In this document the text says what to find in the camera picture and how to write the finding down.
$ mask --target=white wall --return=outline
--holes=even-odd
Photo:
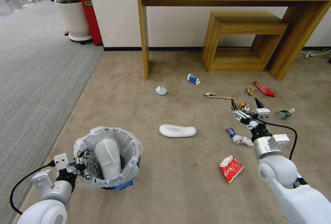
[[[92,0],[105,47],[140,47],[137,0]],[[148,7],[150,47],[201,47],[211,10],[237,7]],[[285,7],[246,7],[268,10],[278,17]],[[306,46],[331,46],[331,11],[329,11]],[[251,36],[226,36],[220,45],[249,46]]]

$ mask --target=baseboard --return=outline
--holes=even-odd
[[[307,50],[324,50],[328,49],[331,50],[331,47],[303,47],[302,50],[307,51]]]
[[[141,47],[103,47],[105,51],[141,51]],[[331,47],[303,47],[302,50],[323,50]],[[202,51],[203,47],[150,47],[150,51]]]

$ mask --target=white trash bag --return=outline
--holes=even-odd
[[[125,167],[122,167],[123,169],[118,176],[106,180],[102,179],[102,169],[91,146],[91,142],[98,142],[102,139],[114,139],[117,141],[121,157],[125,164]],[[85,185],[123,190],[133,185],[133,180],[139,172],[142,150],[143,146],[141,142],[132,133],[121,128],[99,126],[91,129],[90,133],[85,137],[76,140],[73,146],[73,155],[75,158],[82,157],[86,165],[86,169],[82,173]]]

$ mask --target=wooden stick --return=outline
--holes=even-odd
[[[221,98],[221,99],[233,99],[233,100],[236,100],[237,98],[233,98],[233,97],[230,97],[230,96],[206,96],[208,98]]]

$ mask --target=trash can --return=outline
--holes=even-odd
[[[102,169],[91,144],[103,139],[114,139],[118,143],[121,155],[121,173],[111,179],[103,179]],[[133,185],[139,172],[140,157],[143,146],[130,132],[121,128],[99,126],[93,128],[83,138],[76,140],[73,147],[75,158],[83,158],[86,169],[78,177],[78,183],[84,186],[98,187],[107,190],[123,190]]]
[[[101,38],[96,14],[93,9],[92,1],[91,0],[81,0],[81,1],[83,4],[86,20],[90,28],[94,45],[95,46],[102,45],[103,44],[102,38]]]

